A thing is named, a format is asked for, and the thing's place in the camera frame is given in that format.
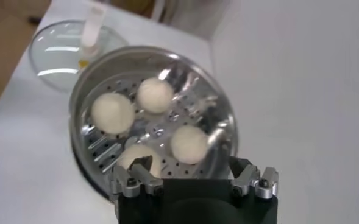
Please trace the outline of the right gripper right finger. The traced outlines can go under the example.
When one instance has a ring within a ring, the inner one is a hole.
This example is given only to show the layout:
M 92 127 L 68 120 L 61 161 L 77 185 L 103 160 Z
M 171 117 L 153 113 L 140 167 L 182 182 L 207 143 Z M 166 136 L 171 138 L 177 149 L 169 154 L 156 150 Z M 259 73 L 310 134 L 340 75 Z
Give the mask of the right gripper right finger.
M 274 167 L 266 167 L 263 174 L 248 159 L 230 157 L 230 170 L 234 176 L 231 185 L 240 197 L 254 188 L 258 198 L 272 198 L 278 194 L 279 173 Z

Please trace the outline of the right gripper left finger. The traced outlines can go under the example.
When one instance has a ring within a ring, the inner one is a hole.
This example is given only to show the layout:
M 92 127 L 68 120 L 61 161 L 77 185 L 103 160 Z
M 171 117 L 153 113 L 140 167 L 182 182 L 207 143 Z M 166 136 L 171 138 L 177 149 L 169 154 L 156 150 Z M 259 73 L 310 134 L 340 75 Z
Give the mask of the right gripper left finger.
M 152 156 L 144 156 L 134 159 L 128 169 L 114 165 L 109 176 L 110 196 L 138 197 L 142 187 L 148 195 L 161 195 L 163 180 L 150 173 L 152 162 Z

